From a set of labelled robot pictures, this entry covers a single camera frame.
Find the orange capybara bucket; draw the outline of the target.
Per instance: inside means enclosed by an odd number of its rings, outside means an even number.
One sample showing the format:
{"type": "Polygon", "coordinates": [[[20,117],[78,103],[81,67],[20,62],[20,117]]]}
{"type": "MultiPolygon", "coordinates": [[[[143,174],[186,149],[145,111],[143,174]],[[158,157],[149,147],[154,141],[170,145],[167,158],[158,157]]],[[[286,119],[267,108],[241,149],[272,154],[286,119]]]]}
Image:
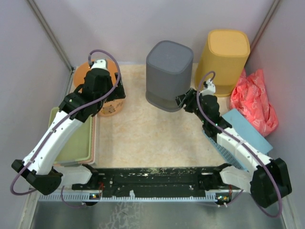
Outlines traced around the orange capybara bucket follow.
{"type": "MultiPolygon", "coordinates": [[[[112,78],[112,83],[115,83],[115,73],[118,72],[117,67],[112,60],[106,59],[106,61],[107,69],[110,72],[110,76],[112,78]]],[[[76,69],[73,76],[74,89],[80,84],[84,83],[84,77],[89,69],[90,67],[87,62],[84,62],[76,69]]],[[[124,101],[125,99],[117,99],[114,101],[105,102],[101,110],[98,112],[98,115],[102,117],[108,117],[119,113],[123,109],[124,101]]]]}

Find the grey mesh bin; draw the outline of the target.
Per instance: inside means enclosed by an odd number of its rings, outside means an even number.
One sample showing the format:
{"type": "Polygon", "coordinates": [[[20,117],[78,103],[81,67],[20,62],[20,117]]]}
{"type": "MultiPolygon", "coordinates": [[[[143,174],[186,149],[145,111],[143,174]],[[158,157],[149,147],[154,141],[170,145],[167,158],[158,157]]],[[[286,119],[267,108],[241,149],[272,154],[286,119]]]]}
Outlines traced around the grey mesh bin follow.
{"type": "Polygon", "coordinates": [[[158,42],[146,57],[146,100],[167,111],[180,110],[176,97],[191,85],[193,51],[173,41],[158,42]]]}

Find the yellow mesh bin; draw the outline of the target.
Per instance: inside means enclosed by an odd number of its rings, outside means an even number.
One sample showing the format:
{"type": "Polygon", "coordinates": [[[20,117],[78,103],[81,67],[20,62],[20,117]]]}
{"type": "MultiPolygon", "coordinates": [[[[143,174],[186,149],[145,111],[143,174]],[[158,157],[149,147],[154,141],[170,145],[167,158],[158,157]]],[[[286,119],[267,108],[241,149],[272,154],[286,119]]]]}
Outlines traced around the yellow mesh bin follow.
{"type": "Polygon", "coordinates": [[[244,32],[230,29],[210,31],[195,72],[195,88],[199,87],[205,74],[214,71],[215,95],[231,95],[249,54],[250,43],[244,32]]]}

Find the blue plastic basket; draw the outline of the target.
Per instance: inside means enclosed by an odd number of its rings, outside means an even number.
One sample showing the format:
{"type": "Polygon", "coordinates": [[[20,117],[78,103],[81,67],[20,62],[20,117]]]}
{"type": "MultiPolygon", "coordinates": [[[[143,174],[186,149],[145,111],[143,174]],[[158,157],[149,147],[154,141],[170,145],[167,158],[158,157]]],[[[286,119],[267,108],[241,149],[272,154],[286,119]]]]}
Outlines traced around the blue plastic basket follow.
{"type": "MultiPolygon", "coordinates": [[[[273,149],[273,146],[244,118],[238,110],[232,109],[222,115],[222,117],[233,126],[237,134],[240,136],[239,138],[246,140],[262,154],[268,155],[273,149]]],[[[204,131],[203,134],[208,138],[226,163],[231,164],[238,169],[247,170],[244,164],[240,160],[236,159],[230,151],[217,144],[212,138],[208,137],[204,131]]]]}

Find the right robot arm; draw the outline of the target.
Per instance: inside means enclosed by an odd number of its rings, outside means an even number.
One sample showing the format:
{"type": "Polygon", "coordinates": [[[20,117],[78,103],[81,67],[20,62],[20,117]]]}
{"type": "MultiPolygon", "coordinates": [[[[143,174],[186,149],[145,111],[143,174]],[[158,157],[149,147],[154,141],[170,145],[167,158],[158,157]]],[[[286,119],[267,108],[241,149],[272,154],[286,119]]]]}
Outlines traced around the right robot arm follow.
{"type": "Polygon", "coordinates": [[[242,139],[233,126],[219,112],[217,97],[198,94],[191,88],[176,97],[176,103],[186,112],[195,114],[203,124],[204,133],[228,150],[245,167],[238,169],[224,164],[213,176],[219,188],[235,186],[249,194],[261,207],[267,208],[292,192],[287,165],[281,158],[272,159],[242,139]]]}

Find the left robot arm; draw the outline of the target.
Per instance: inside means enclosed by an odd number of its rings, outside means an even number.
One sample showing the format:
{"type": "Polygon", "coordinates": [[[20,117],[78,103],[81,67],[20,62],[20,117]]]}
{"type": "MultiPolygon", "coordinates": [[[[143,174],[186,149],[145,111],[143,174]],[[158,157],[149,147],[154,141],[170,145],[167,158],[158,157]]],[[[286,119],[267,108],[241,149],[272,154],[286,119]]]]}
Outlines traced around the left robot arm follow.
{"type": "Polygon", "coordinates": [[[59,106],[52,124],[47,132],[22,160],[14,160],[11,167],[18,173],[14,178],[10,191],[19,177],[23,177],[35,191],[43,195],[53,193],[57,188],[81,184],[94,189],[99,184],[99,177],[91,166],[55,167],[56,157],[73,133],[94,117],[105,102],[126,97],[121,72],[115,73],[116,81],[112,82],[106,67],[92,67],[84,78],[84,83],[65,96],[59,106]]]}

